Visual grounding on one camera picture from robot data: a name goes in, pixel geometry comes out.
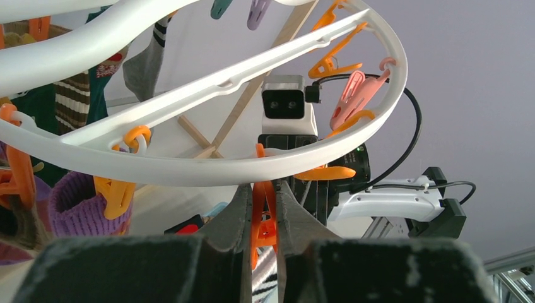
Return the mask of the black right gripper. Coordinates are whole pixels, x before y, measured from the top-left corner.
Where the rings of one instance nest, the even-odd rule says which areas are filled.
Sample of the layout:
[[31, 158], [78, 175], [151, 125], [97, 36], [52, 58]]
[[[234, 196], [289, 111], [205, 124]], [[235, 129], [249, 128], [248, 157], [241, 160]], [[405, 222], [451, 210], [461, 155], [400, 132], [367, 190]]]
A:
[[[265, 148], [283, 151], [310, 145], [318, 141], [310, 134], [261, 134], [258, 142]], [[299, 203], [321, 224], [327, 223], [328, 182], [320, 176], [320, 168], [314, 168], [284, 178]]]

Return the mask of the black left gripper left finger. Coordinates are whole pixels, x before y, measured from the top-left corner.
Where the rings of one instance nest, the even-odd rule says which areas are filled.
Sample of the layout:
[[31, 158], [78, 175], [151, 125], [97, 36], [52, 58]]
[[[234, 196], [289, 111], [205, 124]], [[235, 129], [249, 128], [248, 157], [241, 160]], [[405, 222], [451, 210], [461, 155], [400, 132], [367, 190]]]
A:
[[67, 237], [33, 262], [14, 302], [250, 302], [252, 188], [187, 235]]

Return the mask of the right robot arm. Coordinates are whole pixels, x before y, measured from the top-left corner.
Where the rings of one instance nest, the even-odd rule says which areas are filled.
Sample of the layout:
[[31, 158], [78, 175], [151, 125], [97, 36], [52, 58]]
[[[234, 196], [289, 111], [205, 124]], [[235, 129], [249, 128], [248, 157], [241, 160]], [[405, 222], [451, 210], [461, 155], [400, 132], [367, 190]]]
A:
[[296, 200], [320, 223], [369, 217], [373, 224], [368, 234], [374, 237], [398, 230], [409, 237], [456, 239], [466, 222], [462, 206], [476, 191], [473, 182], [449, 182], [439, 167], [428, 167], [415, 179], [383, 179], [369, 185], [370, 164], [364, 144], [327, 166], [353, 169], [356, 174], [332, 181], [294, 176], [284, 180]]

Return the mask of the purple striped sock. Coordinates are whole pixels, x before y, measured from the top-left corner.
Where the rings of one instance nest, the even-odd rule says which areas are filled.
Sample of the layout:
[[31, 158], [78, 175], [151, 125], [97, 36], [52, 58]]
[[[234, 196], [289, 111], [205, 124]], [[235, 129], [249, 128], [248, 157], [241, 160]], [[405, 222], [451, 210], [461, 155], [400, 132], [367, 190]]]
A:
[[132, 207], [115, 219], [104, 217], [105, 198], [97, 194], [93, 177], [69, 172], [52, 188], [49, 223], [56, 237], [124, 235], [129, 232]]

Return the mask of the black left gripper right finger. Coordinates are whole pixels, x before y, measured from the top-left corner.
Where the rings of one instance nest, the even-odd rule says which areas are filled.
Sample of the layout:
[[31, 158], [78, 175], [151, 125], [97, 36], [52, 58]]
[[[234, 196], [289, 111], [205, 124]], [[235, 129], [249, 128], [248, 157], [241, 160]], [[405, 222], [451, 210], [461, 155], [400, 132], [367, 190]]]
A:
[[497, 302], [481, 260], [448, 238], [344, 239], [276, 182], [280, 302]]

